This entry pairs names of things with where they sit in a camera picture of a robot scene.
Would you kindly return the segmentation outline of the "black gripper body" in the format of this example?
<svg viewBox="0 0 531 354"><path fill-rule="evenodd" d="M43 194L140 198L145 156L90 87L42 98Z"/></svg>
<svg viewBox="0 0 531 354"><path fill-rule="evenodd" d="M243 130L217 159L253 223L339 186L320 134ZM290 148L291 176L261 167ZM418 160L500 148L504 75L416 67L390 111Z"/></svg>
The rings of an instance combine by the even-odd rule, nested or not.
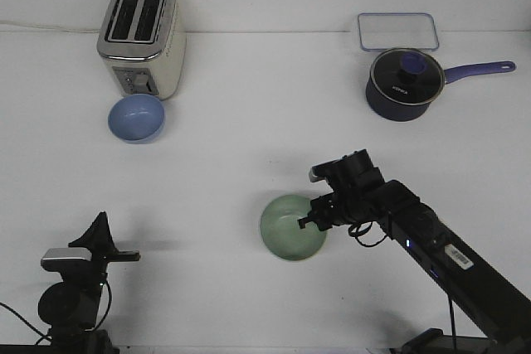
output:
<svg viewBox="0 0 531 354"><path fill-rule="evenodd" d="M369 194L382 187L385 181L368 151L358 150L333 161L336 180L328 184L332 191L310 202L309 212L315 214L319 230L341 225L358 227L368 222L384 227L387 216Z"/></svg>
<svg viewBox="0 0 531 354"><path fill-rule="evenodd" d="M58 272L64 278L89 278L104 274L109 263L136 262L140 260L140 252L137 250L126 251L91 251L92 260L86 265L74 266Z"/></svg>

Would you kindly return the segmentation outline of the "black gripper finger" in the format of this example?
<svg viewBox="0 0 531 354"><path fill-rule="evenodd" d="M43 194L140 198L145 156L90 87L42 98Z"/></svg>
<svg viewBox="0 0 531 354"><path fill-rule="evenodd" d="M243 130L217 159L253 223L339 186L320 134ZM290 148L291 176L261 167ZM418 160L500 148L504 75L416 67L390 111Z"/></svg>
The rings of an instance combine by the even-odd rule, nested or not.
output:
<svg viewBox="0 0 531 354"><path fill-rule="evenodd" d="M297 224L300 229L305 229L308 225L313 227L318 227L318 224L315 221L315 214L311 211L307 215L300 217L297 220Z"/></svg>
<svg viewBox="0 0 531 354"><path fill-rule="evenodd" d="M86 248L89 251L117 251L110 232L107 213L101 211L81 237L70 242L68 247Z"/></svg>

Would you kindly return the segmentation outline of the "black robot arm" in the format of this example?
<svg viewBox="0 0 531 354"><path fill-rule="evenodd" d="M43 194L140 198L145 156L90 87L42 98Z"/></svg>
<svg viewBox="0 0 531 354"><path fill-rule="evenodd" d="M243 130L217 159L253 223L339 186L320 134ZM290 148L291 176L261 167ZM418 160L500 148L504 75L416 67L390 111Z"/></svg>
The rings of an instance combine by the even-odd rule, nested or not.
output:
<svg viewBox="0 0 531 354"><path fill-rule="evenodd" d="M42 256L41 267L61 276L61 282L48 288L37 306L39 318L50 326L53 353L119 352L97 320L101 295L104 289L112 294L107 273L110 263L138 260L137 250L117 249L104 211L81 237L66 247L50 248Z"/></svg>
<svg viewBox="0 0 531 354"><path fill-rule="evenodd" d="M430 328L404 343L400 353L528 353L530 301L489 265L418 196L397 180L384 180L366 150L311 168L313 182L332 191L313 199L301 228L347 225L353 238L376 222L483 332L483 337L446 335Z"/></svg>

